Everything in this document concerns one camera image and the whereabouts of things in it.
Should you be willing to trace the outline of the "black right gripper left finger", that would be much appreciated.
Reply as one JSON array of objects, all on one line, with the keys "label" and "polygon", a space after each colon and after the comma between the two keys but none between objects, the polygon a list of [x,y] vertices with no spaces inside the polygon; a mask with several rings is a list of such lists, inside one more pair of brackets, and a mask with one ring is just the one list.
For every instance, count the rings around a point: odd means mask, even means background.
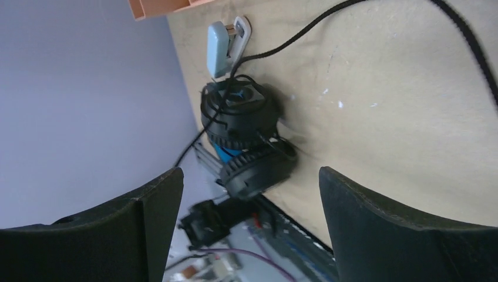
[{"label": "black right gripper left finger", "polygon": [[183,179],[174,168],[52,224],[1,230],[1,280],[162,281]]}]

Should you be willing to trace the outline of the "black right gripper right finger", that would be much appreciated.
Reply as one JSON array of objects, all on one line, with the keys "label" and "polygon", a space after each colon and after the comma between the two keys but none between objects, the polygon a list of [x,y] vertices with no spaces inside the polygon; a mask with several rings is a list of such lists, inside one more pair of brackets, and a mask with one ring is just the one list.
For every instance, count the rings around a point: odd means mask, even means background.
[{"label": "black right gripper right finger", "polygon": [[322,167],[340,281],[496,281],[497,228],[436,216]]}]

